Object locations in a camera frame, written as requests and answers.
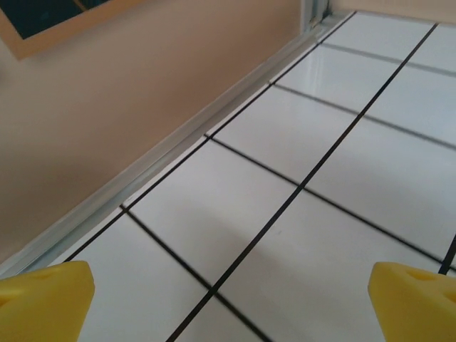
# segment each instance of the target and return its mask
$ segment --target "dark window glass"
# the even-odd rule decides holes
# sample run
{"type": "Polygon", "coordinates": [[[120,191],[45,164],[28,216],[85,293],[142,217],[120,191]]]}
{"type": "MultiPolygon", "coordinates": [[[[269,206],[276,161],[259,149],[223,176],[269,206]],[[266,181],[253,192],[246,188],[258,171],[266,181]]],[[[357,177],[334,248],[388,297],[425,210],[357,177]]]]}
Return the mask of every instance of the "dark window glass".
{"type": "Polygon", "coordinates": [[[25,39],[106,1],[108,0],[0,0],[0,9],[25,39]]]}

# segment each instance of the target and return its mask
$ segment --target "black grout line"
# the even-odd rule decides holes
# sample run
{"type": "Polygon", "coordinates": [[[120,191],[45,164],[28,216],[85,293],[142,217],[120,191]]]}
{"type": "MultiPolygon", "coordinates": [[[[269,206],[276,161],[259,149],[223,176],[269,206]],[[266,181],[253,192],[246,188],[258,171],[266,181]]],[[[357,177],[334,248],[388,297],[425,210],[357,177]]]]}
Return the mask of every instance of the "black grout line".
{"type": "Polygon", "coordinates": [[[342,212],[346,213],[347,215],[350,215],[352,218],[357,219],[358,221],[368,225],[369,227],[373,228],[374,230],[380,232],[381,234],[384,234],[384,235],[390,237],[391,239],[395,240],[396,242],[399,242],[400,244],[403,244],[403,245],[409,247],[413,251],[415,251],[419,254],[422,254],[424,257],[427,257],[427,258],[437,262],[438,264],[442,263],[442,259],[439,258],[438,256],[435,256],[434,254],[425,251],[424,249],[417,246],[416,244],[413,244],[412,242],[409,242],[409,241],[405,240],[404,238],[388,231],[387,229],[377,225],[376,223],[370,221],[369,219],[366,219],[366,218],[356,214],[355,212],[352,212],[351,210],[346,209],[345,207],[342,207],[341,205],[332,201],[331,199],[327,198],[326,196],[320,195],[316,191],[313,191],[312,189],[309,189],[309,188],[305,188],[304,190],[307,191],[309,194],[319,198],[323,202],[341,210],[342,212]]]}
{"type": "Polygon", "coordinates": [[[404,127],[396,125],[394,123],[389,123],[388,121],[384,121],[384,120],[381,120],[381,119],[374,118],[373,116],[370,116],[370,115],[366,115],[364,118],[366,120],[372,121],[373,123],[377,123],[379,125],[383,125],[383,126],[386,126],[388,128],[392,128],[394,130],[397,130],[398,132],[402,132],[402,133],[405,133],[405,134],[408,134],[408,135],[412,135],[415,138],[418,138],[418,139],[421,139],[421,140],[425,140],[425,141],[427,141],[429,143],[436,144],[436,145],[438,145],[440,147],[445,147],[445,148],[448,148],[450,150],[456,151],[456,145],[450,144],[449,142],[433,138],[433,137],[431,137],[429,135],[422,134],[422,133],[416,132],[414,130],[409,130],[408,128],[404,128],[404,127]]]}
{"type": "Polygon", "coordinates": [[[337,139],[337,141],[331,146],[328,152],[325,153],[323,158],[317,163],[317,165],[310,171],[302,183],[293,191],[288,199],[280,206],[276,213],[269,219],[269,221],[264,225],[260,232],[250,241],[247,247],[241,252],[241,254],[233,261],[233,263],[228,267],[228,269],[223,273],[223,275],[217,280],[214,286],[206,293],[206,295],[199,301],[199,303],[193,308],[193,310],[184,318],[182,323],[177,327],[177,329],[171,334],[167,339],[167,342],[176,341],[179,335],[187,328],[193,318],[202,310],[204,305],[214,296],[214,294],[219,291],[220,287],[225,283],[225,281],[231,276],[231,274],[236,270],[236,268],[244,261],[244,259],[249,255],[252,249],[258,244],[261,238],[271,229],[272,225],[280,218],[280,216],[285,212],[285,210],[290,206],[294,199],[299,195],[302,189],[305,188],[307,183],[311,178],[321,169],[323,164],[330,158],[334,153],[336,148],[342,143],[342,141],[347,137],[347,135],[354,129],[356,124],[361,120],[361,118],[366,114],[369,108],[374,104],[374,102],[380,97],[383,91],[390,85],[394,77],[396,77],[399,72],[404,68],[405,64],[412,58],[416,51],[423,45],[423,43],[428,39],[429,35],[437,28],[437,24],[434,25],[420,40],[417,46],[409,53],[407,58],[398,66],[398,68],[393,72],[389,79],[382,85],[380,90],[373,96],[369,101],[367,106],[359,113],[359,115],[353,120],[353,122],[346,128],[342,135],[337,139]]]}
{"type": "Polygon", "coordinates": [[[305,59],[305,57],[307,57],[312,52],[314,52],[316,48],[318,48],[326,39],[331,37],[335,32],[337,32],[337,30],[339,30],[340,27],[345,25],[345,23],[347,21],[349,21],[351,18],[353,18],[353,16],[355,14],[356,14],[356,11],[354,11],[352,14],[347,16],[342,23],[340,23],[337,27],[335,27],[335,29],[332,32],[330,32],[330,34],[328,34],[325,38],[323,38],[321,41],[319,41],[317,44],[315,44],[315,46],[313,48],[311,48],[309,51],[307,51],[306,54],[304,54],[304,56],[302,56],[299,60],[297,60],[295,63],[293,63],[292,66],[290,66],[288,69],[286,69],[285,72],[283,72],[272,84],[276,84],[277,82],[279,82],[287,73],[289,73],[291,71],[291,69],[293,69],[295,66],[300,64],[300,62],[302,62],[305,59]]]}
{"type": "MultiPolygon", "coordinates": [[[[282,86],[280,84],[275,84],[274,87],[278,88],[278,89],[281,89],[283,91],[287,91],[289,93],[293,93],[293,94],[295,94],[297,96],[302,96],[304,98],[308,98],[309,100],[316,101],[318,103],[321,103],[322,105],[327,105],[328,107],[332,107],[332,108],[341,110],[341,111],[343,111],[343,112],[345,112],[347,114],[358,115],[358,112],[356,110],[344,107],[342,105],[337,105],[335,103],[329,102],[327,100],[323,100],[321,98],[317,98],[315,96],[312,96],[312,95],[309,95],[309,94],[306,94],[306,93],[302,93],[301,91],[288,88],[288,87],[286,87],[284,85],[282,86]]],[[[429,135],[426,135],[426,134],[419,133],[419,132],[417,132],[415,130],[410,130],[408,128],[404,128],[402,126],[396,125],[394,123],[389,123],[388,121],[384,121],[384,120],[381,120],[381,119],[378,119],[378,118],[374,118],[373,116],[370,116],[369,114],[364,115],[364,119],[365,120],[369,120],[369,121],[374,122],[374,123],[377,123],[379,125],[386,126],[388,128],[392,128],[392,129],[397,130],[399,132],[402,132],[402,133],[405,133],[405,134],[408,134],[408,135],[412,135],[415,138],[419,138],[421,140],[428,141],[429,143],[433,143],[433,144],[439,145],[441,147],[445,147],[445,148],[448,148],[450,150],[456,151],[456,145],[453,145],[453,144],[451,144],[449,142],[446,142],[446,141],[443,141],[443,140],[440,140],[440,139],[437,139],[437,138],[433,138],[433,137],[431,137],[429,135]]]]}
{"type": "Polygon", "coordinates": [[[436,74],[439,74],[439,75],[442,75],[442,76],[456,77],[456,72],[450,71],[450,70],[441,69],[441,68],[436,68],[434,66],[424,66],[423,64],[409,62],[407,67],[411,67],[411,68],[414,68],[414,69],[419,69],[419,70],[422,70],[422,71],[427,71],[429,73],[436,73],[436,74]]]}
{"type": "Polygon", "coordinates": [[[353,55],[358,55],[358,56],[367,57],[367,58],[373,58],[373,59],[377,59],[379,61],[394,63],[394,64],[397,64],[397,65],[402,63],[402,61],[400,59],[398,59],[398,58],[387,57],[387,56],[378,55],[376,53],[356,50],[355,48],[347,48],[345,46],[334,45],[334,44],[331,44],[331,43],[323,43],[322,46],[325,47],[325,48],[330,48],[331,50],[337,50],[337,51],[342,51],[342,52],[346,52],[346,53],[351,53],[353,55]]]}
{"type": "MultiPolygon", "coordinates": [[[[379,61],[385,61],[385,62],[394,63],[394,64],[400,64],[402,62],[399,58],[382,56],[382,55],[378,55],[377,53],[361,51],[361,50],[357,50],[355,48],[348,48],[346,46],[339,46],[339,45],[335,45],[335,44],[331,44],[331,43],[322,43],[322,46],[324,46],[326,48],[331,48],[333,50],[343,51],[346,53],[352,53],[353,55],[359,55],[359,56],[363,56],[363,57],[367,57],[367,58],[377,59],[379,61]]],[[[436,73],[438,75],[456,78],[456,72],[441,69],[441,68],[436,68],[434,66],[425,66],[425,65],[419,64],[419,63],[408,62],[407,67],[413,68],[413,69],[418,69],[421,71],[427,71],[428,73],[436,73]]]]}
{"type": "Polygon", "coordinates": [[[322,98],[317,98],[316,96],[313,96],[313,95],[302,93],[299,90],[291,89],[289,87],[286,87],[285,85],[274,84],[274,87],[277,89],[280,89],[282,91],[286,91],[287,93],[292,93],[294,95],[301,96],[303,98],[308,98],[309,100],[321,103],[322,105],[327,105],[328,107],[342,110],[343,112],[347,112],[348,114],[351,114],[354,116],[357,116],[359,114],[359,112],[357,110],[350,109],[350,108],[344,107],[342,105],[337,105],[337,104],[329,102],[327,100],[323,100],[322,98]]]}
{"type": "Polygon", "coordinates": [[[137,204],[140,200],[142,200],[144,197],[147,196],[149,192],[154,190],[161,182],[163,182],[166,178],[168,178],[169,175],[171,175],[180,165],[182,165],[185,161],[188,160],[188,158],[192,157],[201,147],[206,145],[206,143],[209,141],[209,138],[206,138],[203,142],[201,142],[197,147],[195,147],[191,152],[188,153],[185,157],[183,157],[176,165],[174,165],[171,170],[166,172],[160,179],[152,184],[150,187],[148,187],[137,199],[135,199],[133,202],[131,202],[126,209],[130,210],[135,204],[137,204]]]}
{"type": "Polygon", "coordinates": [[[170,247],[164,243],[161,238],[159,238],[152,230],[150,230],[140,219],[136,217],[129,209],[125,208],[123,205],[121,207],[125,210],[125,213],[129,218],[131,218],[134,223],[136,223],[149,237],[151,237],[157,244],[162,247],[175,261],[177,261],[180,266],[182,266],[186,271],[193,275],[196,280],[198,280],[201,285],[207,289],[211,289],[212,286],[207,282],[198,272],[196,272],[187,262],[184,261],[176,252],[174,252],[170,247]]]}
{"type": "MultiPolygon", "coordinates": [[[[189,272],[206,290],[210,290],[212,285],[204,279],[193,267],[191,267],[181,256],[179,256],[174,250],[172,250],[166,243],[159,238],[144,222],[142,222],[136,215],[134,215],[129,209],[120,206],[129,218],[136,223],[150,238],[152,238],[160,247],[162,247],[180,266],[182,266],[187,272],[189,272]]],[[[273,342],[258,326],[256,326],[250,319],[248,319],[239,309],[237,309],[231,302],[229,302],[223,295],[218,292],[214,296],[220,301],[222,305],[225,305],[247,328],[253,331],[261,340],[264,342],[273,342]]]]}
{"type": "Polygon", "coordinates": [[[274,175],[276,175],[277,177],[280,177],[281,179],[283,180],[286,180],[288,183],[298,187],[299,186],[299,183],[294,181],[293,179],[291,179],[290,177],[287,177],[286,175],[274,170],[274,169],[271,169],[269,166],[263,164],[262,162],[258,161],[258,160],[255,160],[253,158],[251,158],[250,156],[244,154],[243,152],[239,151],[239,150],[236,150],[235,148],[225,144],[224,142],[216,139],[216,138],[212,138],[212,141],[224,148],[226,148],[227,150],[230,150],[232,151],[233,153],[243,157],[244,159],[250,161],[250,162],[253,162],[256,166],[259,166],[260,168],[262,169],[265,169],[266,171],[269,171],[270,173],[273,173],[274,175]]]}
{"type": "Polygon", "coordinates": [[[96,234],[94,234],[89,240],[84,242],[77,250],[75,250],[68,258],[66,258],[63,262],[71,261],[74,259],[76,255],[81,253],[89,244],[95,241],[103,232],[105,232],[109,227],[111,227],[114,223],[117,222],[124,214],[125,210],[121,207],[122,212],[119,212],[112,220],[110,220],[102,229],[100,229],[96,234]]]}
{"type": "Polygon", "coordinates": [[[451,263],[453,263],[453,259],[455,258],[456,255],[456,235],[453,238],[453,241],[451,242],[450,248],[448,249],[447,254],[445,255],[445,258],[443,259],[442,266],[440,267],[439,273],[440,274],[446,274],[450,269],[453,271],[455,270],[452,266],[451,263]]]}
{"type": "Polygon", "coordinates": [[[270,87],[272,87],[272,84],[270,84],[269,82],[267,83],[268,86],[263,89],[260,93],[258,93],[254,98],[252,98],[248,103],[246,103],[244,106],[242,106],[241,109],[239,109],[237,111],[236,114],[234,114],[230,119],[228,119],[225,123],[223,123],[223,125],[221,125],[220,127],[218,127],[211,135],[210,137],[214,137],[218,132],[220,132],[221,130],[223,130],[230,122],[232,122],[235,118],[238,117],[239,114],[241,114],[242,112],[244,112],[244,110],[246,110],[253,102],[255,102],[261,95],[263,95],[268,89],[270,89],[270,87]]]}
{"type": "MultiPolygon", "coordinates": [[[[290,184],[299,186],[299,183],[294,181],[294,180],[292,180],[290,177],[287,177],[286,175],[283,175],[282,173],[270,168],[269,166],[263,164],[262,162],[259,162],[258,160],[255,160],[254,158],[244,154],[243,152],[238,151],[237,149],[225,144],[224,142],[222,142],[222,141],[220,141],[218,139],[215,139],[215,138],[212,138],[212,141],[214,143],[217,143],[218,145],[221,145],[222,147],[225,147],[226,149],[232,151],[233,153],[237,154],[238,156],[243,157],[244,159],[246,159],[246,160],[248,160],[250,162],[253,162],[256,166],[259,166],[259,167],[265,169],[266,171],[269,171],[270,173],[273,173],[277,177],[280,177],[281,179],[289,182],[290,184]]],[[[402,237],[400,237],[400,236],[388,231],[387,229],[382,228],[381,226],[377,225],[376,223],[370,221],[369,219],[366,219],[365,217],[362,217],[362,216],[356,214],[355,212],[352,212],[351,210],[349,210],[349,209],[347,209],[345,207],[342,207],[340,204],[332,201],[331,199],[329,199],[329,198],[327,198],[327,197],[325,197],[323,195],[320,195],[318,192],[316,192],[314,190],[311,190],[311,189],[309,189],[307,187],[305,187],[303,189],[303,191],[309,193],[310,195],[313,195],[314,197],[317,197],[318,199],[320,199],[321,201],[325,202],[326,204],[329,204],[332,207],[335,207],[336,209],[341,210],[345,214],[347,214],[347,215],[351,216],[352,218],[357,219],[358,221],[366,224],[370,228],[372,228],[372,229],[374,229],[374,230],[376,230],[376,231],[378,231],[378,232],[390,237],[391,239],[394,239],[396,242],[399,242],[399,243],[411,248],[415,252],[417,252],[419,254],[422,254],[423,256],[425,256],[425,257],[427,257],[429,259],[432,259],[433,261],[436,261],[439,264],[442,263],[442,259],[440,259],[439,257],[433,255],[430,252],[425,251],[424,249],[420,248],[419,246],[413,244],[412,242],[407,241],[406,239],[403,239],[402,237]]]]}

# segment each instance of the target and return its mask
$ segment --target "floor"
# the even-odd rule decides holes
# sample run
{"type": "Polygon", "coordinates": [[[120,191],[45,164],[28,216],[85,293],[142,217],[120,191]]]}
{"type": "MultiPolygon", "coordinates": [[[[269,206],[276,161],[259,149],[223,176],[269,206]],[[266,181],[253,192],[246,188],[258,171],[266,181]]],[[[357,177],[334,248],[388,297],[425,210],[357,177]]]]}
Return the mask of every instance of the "floor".
{"type": "Polygon", "coordinates": [[[455,61],[455,27],[347,17],[54,261],[93,271],[80,341],[383,341],[374,263],[455,235],[455,61]]]}

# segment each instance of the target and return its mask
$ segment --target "wall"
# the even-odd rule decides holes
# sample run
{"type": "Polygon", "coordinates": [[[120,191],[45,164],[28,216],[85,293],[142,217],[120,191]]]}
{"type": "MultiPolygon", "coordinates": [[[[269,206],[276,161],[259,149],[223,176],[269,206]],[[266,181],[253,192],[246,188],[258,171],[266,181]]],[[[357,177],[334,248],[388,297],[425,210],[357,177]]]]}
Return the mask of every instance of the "wall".
{"type": "Polygon", "coordinates": [[[0,261],[299,33],[300,0],[154,0],[18,62],[0,42],[0,261]]]}
{"type": "Polygon", "coordinates": [[[334,9],[356,9],[456,24],[455,0],[332,0],[334,9]]]}

